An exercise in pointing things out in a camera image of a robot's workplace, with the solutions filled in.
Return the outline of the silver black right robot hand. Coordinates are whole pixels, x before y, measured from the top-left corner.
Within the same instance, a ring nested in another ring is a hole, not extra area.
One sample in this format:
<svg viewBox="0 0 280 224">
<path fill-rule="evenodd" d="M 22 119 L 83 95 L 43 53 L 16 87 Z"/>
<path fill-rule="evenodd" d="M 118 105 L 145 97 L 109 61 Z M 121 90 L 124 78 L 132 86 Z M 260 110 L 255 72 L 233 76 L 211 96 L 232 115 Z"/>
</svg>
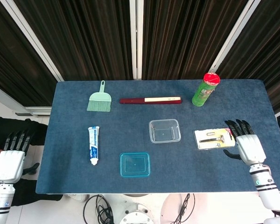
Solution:
<svg viewBox="0 0 280 224">
<path fill-rule="evenodd" d="M 258 136 L 254 133 L 250 124 L 245 120 L 225 120 L 225 124 L 235 139 L 238 154 L 232 154 L 227 149 L 223 152 L 231 159 L 241 160 L 248 166 L 263 163 L 266 154 Z"/>
</svg>

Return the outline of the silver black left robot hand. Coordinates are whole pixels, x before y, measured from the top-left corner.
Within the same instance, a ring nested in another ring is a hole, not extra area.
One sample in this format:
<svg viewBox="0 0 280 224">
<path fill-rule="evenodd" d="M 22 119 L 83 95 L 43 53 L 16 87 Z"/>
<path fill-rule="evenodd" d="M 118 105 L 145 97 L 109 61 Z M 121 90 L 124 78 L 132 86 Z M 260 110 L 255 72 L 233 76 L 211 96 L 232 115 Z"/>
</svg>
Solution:
<svg viewBox="0 0 280 224">
<path fill-rule="evenodd" d="M 0 184 L 15 184 L 23 175 L 34 175 L 40 163 L 24 168 L 24 161 L 34 132 L 10 133 L 0 153 Z"/>
</svg>

